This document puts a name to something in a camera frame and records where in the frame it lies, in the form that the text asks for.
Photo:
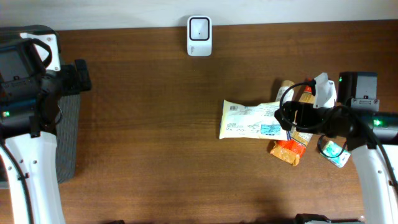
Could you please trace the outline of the orange spaghetti packet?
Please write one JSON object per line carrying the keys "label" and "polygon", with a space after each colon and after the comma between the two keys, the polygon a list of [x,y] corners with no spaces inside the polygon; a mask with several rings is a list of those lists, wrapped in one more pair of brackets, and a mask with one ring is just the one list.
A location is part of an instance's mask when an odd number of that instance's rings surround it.
{"label": "orange spaghetti packet", "polygon": [[[306,86],[299,102],[313,104],[314,101],[315,97],[311,93],[311,88]],[[290,134],[289,140],[271,141],[268,151],[280,160],[292,166],[297,166],[313,134],[298,132],[294,127],[287,134]]]}

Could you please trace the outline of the small teal gum packet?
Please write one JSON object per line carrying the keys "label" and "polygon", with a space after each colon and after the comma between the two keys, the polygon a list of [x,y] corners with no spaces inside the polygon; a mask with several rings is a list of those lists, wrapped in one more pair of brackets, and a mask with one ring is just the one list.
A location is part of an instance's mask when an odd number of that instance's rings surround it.
{"label": "small teal gum packet", "polygon": [[320,149],[320,154],[338,168],[344,167],[351,155],[333,141],[327,141]]}

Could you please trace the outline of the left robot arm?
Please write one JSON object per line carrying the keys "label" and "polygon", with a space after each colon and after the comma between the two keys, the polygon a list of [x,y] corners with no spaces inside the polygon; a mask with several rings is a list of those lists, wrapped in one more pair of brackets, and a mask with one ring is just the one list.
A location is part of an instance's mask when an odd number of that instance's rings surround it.
{"label": "left robot arm", "polygon": [[1,29],[1,186],[15,223],[64,223],[59,185],[75,173],[86,62],[65,63],[42,25]]}

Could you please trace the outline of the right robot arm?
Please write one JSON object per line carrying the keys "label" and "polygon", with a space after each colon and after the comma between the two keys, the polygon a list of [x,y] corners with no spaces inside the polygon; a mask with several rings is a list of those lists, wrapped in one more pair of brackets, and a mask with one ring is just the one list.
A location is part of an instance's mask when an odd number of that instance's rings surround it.
{"label": "right robot arm", "polygon": [[280,101],[274,113],[283,130],[345,138],[357,170],[366,223],[397,223],[397,114],[381,112],[377,74],[341,72],[338,83],[322,73],[304,83],[313,103]]}

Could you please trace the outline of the white tube pouch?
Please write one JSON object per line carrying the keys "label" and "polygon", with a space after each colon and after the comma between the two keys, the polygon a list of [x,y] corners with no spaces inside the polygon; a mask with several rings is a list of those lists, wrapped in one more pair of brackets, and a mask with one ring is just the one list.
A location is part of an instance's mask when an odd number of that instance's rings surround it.
{"label": "white tube pouch", "polygon": [[[282,98],[282,95],[286,92],[286,90],[288,88],[290,88],[292,85],[294,85],[294,82],[290,81],[290,80],[284,80],[278,90],[277,96],[276,96],[276,101],[280,101],[280,99]],[[289,92],[285,95],[283,102],[286,101],[291,101],[293,99],[294,96],[294,90],[290,89]]]}

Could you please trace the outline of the beige foil snack bag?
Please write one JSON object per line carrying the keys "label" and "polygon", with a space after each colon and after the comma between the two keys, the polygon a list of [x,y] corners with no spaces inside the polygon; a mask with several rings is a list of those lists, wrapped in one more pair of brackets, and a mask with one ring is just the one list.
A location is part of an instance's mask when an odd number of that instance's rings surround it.
{"label": "beige foil snack bag", "polygon": [[219,138],[289,140],[289,132],[274,117],[278,109],[279,102],[244,106],[224,100]]}

